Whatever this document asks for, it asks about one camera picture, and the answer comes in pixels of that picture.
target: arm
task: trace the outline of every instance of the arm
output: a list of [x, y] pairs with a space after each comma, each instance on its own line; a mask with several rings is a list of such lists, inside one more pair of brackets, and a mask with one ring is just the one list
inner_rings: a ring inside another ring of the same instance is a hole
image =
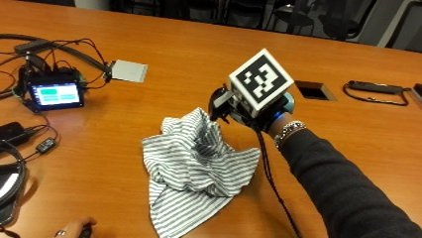
[[[267, 134], [274, 138], [290, 121], [285, 113]], [[310, 130], [289, 134], [279, 150], [322, 214], [330, 237], [422, 237], [419, 226], [358, 167]]]

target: headphones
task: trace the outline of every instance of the headphones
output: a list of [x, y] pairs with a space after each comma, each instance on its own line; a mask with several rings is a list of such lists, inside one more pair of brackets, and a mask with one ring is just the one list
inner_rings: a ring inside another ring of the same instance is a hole
[[[17, 34], [0, 34], [0, 40], [2, 40], [2, 39], [5, 39], [5, 40], [20, 40], [20, 41], [28, 41], [28, 42], [33, 42], [33, 41], [38, 41], [38, 40], [46, 41], [42, 38], [25, 36], [25, 35], [17, 35]], [[105, 81], [106, 81], [108, 77], [110, 76], [110, 70], [109, 70], [109, 67], [106, 65], [104, 65], [101, 62], [98, 62], [96, 59], [93, 59], [86, 54], [81, 53], [78, 50], [76, 50], [76, 49], [73, 49], [70, 47], [66, 47], [66, 46], [61, 46], [58, 43], [53, 43], [52, 44], [52, 48], [56, 48], [56, 49], [69, 53], [70, 55], [73, 55], [78, 59], [82, 59], [93, 67], [96, 67], [97, 69], [104, 71], [104, 73], [105, 73]]]
[[13, 156], [16, 163], [0, 166], [0, 226], [13, 221], [16, 202], [26, 181], [26, 164], [16, 147], [6, 141], [0, 141], [0, 153]]

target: device on hand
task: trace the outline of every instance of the device on hand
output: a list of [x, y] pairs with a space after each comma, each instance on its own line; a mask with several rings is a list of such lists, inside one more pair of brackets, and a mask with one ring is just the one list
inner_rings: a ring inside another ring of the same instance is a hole
[[294, 83], [289, 73], [263, 49], [230, 75], [229, 88], [210, 96], [209, 114], [214, 121], [226, 115], [234, 121], [266, 131], [282, 112], [293, 112], [294, 99], [285, 93]]

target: small screen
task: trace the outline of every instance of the small screen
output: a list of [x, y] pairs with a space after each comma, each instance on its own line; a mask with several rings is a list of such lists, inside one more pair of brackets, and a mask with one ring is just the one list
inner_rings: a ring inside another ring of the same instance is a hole
[[74, 83], [32, 85], [34, 100], [41, 106], [78, 103]]

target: striped cloth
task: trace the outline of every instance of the striped cloth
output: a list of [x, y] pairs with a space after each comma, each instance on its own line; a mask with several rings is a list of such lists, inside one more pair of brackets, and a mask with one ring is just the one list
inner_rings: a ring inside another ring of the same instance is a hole
[[142, 140], [150, 218], [158, 236], [174, 238], [203, 223], [249, 184], [259, 150], [237, 152], [201, 108], [181, 119], [165, 118], [161, 131]]

